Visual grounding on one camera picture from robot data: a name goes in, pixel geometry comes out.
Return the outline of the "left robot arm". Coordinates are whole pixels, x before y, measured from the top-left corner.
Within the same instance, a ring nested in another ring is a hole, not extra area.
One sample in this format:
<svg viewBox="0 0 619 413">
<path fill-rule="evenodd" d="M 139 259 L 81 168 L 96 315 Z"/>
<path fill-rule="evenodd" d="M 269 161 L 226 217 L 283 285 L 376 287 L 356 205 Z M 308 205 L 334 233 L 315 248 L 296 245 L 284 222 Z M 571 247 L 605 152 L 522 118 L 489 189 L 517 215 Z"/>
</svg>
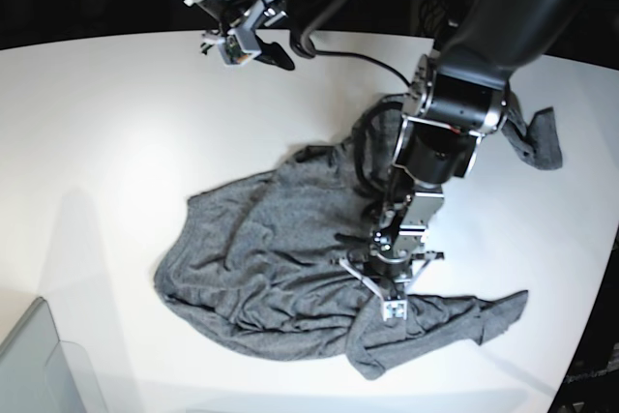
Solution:
<svg viewBox="0 0 619 413">
<path fill-rule="evenodd" d="M 398 139 L 380 192 L 367 262 L 352 268 L 381 303 L 384 319 L 405 318 L 443 185 L 463 177 L 482 140 L 501 129 L 513 73 L 545 53 L 581 0 L 474 0 L 453 36 L 421 57 L 400 111 Z"/>
</svg>

